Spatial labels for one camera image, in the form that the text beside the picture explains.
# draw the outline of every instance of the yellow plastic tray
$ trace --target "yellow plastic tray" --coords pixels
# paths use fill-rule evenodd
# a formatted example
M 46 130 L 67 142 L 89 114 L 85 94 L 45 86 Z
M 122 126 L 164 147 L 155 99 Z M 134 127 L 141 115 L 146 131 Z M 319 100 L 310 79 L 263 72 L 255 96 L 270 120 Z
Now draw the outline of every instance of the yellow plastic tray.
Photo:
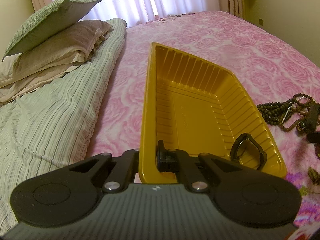
M 208 152 L 230 160 L 236 138 L 250 133 L 267 153 L 262 171 L 284 177 L 287 173 L 265 121 L 236 76 L 212 62 L 152 43 L 141 128 L 139 176 L 143 183 L 177 183 L 173 173 L 156 167 L 156 145 Z M 257 168 L 259 154 L 250 144 L 240 163 Z

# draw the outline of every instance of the beige pillow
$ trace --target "beige pillow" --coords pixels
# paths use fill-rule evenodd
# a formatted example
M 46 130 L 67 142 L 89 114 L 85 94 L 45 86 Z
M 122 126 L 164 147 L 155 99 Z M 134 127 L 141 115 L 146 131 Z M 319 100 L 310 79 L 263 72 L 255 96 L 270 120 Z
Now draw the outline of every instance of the beige pillow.
M 31 15 L 17 30 L 4 57 L 26 52 L 75 24 L 102 0 L 55 0 Z
M 80 21 L 31 51 L 6 57 L 0 63 L 0 104 L 32 92 L 89 60 L 111 27 L 100 20 Z

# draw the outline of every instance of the wall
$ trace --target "wall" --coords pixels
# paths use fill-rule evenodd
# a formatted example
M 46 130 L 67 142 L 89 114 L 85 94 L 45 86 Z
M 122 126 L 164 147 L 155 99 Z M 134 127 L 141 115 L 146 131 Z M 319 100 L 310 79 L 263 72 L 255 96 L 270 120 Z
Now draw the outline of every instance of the wall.
M 320 0 L 246 0 L 246 19 L 320 67 Z
M 0 0 L 0 58 L 17 29 L 34 12 L 31 0 Z

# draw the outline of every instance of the black strap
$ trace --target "black strap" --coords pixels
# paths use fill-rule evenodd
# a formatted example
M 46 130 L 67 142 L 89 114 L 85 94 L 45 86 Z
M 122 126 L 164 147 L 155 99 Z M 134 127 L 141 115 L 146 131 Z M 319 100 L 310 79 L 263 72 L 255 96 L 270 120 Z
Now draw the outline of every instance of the black strap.
M 239 158 L 243 155 L 243 153 L 239 156 L 237 156 L 238 150 L 240 148 L 240 146 L 242 145 L 242 143 L 249 139 L 252 144 L 257 147 L 257 149 L 259 150 L 259 154 L 260 154 L 260 165 L 257 168 L 257 170 L 261 170 L 263 168 L 263 166 L 266 164 L 267 162 L 267 153 L 262 149 L 262 147 L 252 138 L 251 134 L 249 133 L 243 133 L 241 134 L 236 141 L 234 142 L 231 151 L 230 151 L 230 158 L 231 161 L 233 162 L 238 162 L 239 163 Z

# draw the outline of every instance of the bedspread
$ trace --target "bedspread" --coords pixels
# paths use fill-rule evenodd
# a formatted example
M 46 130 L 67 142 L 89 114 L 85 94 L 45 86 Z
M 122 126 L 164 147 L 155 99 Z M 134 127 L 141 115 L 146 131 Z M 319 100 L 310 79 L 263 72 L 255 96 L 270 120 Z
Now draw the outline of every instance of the bedspread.
M 286 101 L 296 93 L 320 101 L 320 69 L 277 37 L 224 12 L 169 17 L 126 30 L 126 44 L 110 78 L 87 156 L 102 152 L 119 156 L 139 147 L 153 41 L 231 70 L 256 104 Z M 279 127 L 269 128 L 287 166 L 286 179 L 303 195 L 295 224 L 320 221 L 320 186 L 307 173 L 309 167 L 320 171 L 314 145 L 298 137 L 295 129 L 284 133 Z

